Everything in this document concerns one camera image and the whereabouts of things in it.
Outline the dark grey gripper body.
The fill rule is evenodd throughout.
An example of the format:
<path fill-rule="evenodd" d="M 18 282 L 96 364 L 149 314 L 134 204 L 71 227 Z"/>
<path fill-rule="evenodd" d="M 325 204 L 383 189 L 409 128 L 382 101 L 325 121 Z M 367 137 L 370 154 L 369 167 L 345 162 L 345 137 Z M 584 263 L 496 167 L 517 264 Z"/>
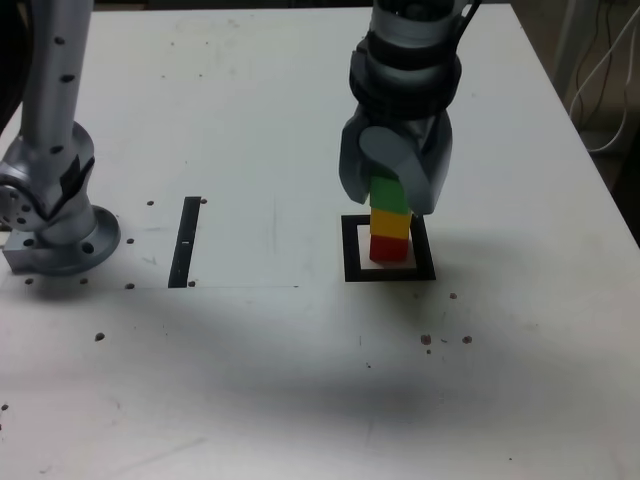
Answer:
<path fill-rule="evenodd" d="M 376 133 L 372 146 L 382 152 L 427 152 L 431 149 L 435 120 L 431 117 L 418 120 L 392 116 L 376 118 Z"/>

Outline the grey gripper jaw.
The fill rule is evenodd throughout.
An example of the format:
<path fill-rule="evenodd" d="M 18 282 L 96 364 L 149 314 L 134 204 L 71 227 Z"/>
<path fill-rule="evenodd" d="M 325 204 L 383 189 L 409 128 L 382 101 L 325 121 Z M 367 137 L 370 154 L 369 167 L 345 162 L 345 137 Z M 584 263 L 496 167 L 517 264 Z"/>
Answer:
<path fill-rule="evenodd" d="M 413 213 L 434 212 L 448 173 L 453 145 L 447 113 L 430 119 L 427 133 L 420 137 L 405 126 L 396 130 L 369 126 L 360 134 L 358 143 L 370 173 L 398 181 Z"/>
<path fill-rule="evenodd" d="M 347 196 L 358 204 L 364 204 L 369 196 L 368 159 L 359 143 L 360 135 L 369 125 L 369 119 L 363 111 L 356 110 L 341 134 L 339 177 Z"/>

